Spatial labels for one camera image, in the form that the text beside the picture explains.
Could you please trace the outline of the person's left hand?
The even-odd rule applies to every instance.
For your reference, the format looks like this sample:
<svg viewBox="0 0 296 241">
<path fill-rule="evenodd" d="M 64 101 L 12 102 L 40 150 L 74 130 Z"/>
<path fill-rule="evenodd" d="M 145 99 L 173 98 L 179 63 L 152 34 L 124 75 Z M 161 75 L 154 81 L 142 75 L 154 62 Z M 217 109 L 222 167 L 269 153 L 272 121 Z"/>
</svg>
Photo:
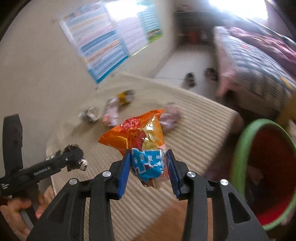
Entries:
<svg viewBox="0 0 296 241">
<path fill-rule="evenodd" d="M 51 201 L 55 198 L 53 186 L 50 185 L 44 193 L 39 192 L 38 203 L 39 206 L 35 211 L 35 216 L 39 219 Z M 20 211 L 32 206 L 32 201 L 28 198 L 22 197 L 1 197 L 1 213 L 4 219 L 20 240 L 26 240 L 30 234 L 28 226 L 21 217 Z"/>
</svg>

